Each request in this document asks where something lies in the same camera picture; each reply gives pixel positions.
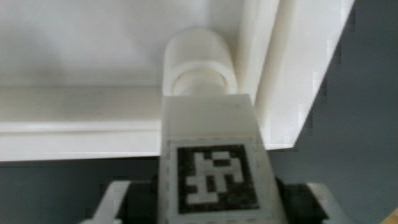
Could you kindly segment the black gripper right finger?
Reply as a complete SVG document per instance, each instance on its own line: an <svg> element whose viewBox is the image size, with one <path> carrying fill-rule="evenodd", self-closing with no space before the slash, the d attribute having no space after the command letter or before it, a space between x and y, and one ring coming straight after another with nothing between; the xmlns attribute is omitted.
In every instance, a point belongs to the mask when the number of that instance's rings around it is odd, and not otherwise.
<svg viewBox="0 0 398 224"><path fill-rule="evenodd" d="M322 183L278 182L290 224L358 224Z"/></svg>

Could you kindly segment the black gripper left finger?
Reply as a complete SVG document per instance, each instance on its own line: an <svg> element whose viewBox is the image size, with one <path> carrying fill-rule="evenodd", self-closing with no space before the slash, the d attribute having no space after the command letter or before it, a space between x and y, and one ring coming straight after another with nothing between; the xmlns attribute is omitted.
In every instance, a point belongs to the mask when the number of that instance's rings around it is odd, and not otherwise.
<svg viewBox="0 0 398 224"><path fill-rule="evenodd" d="M107 185L93 215L79 224L155 224L155 184L116 180Z"/></svg>

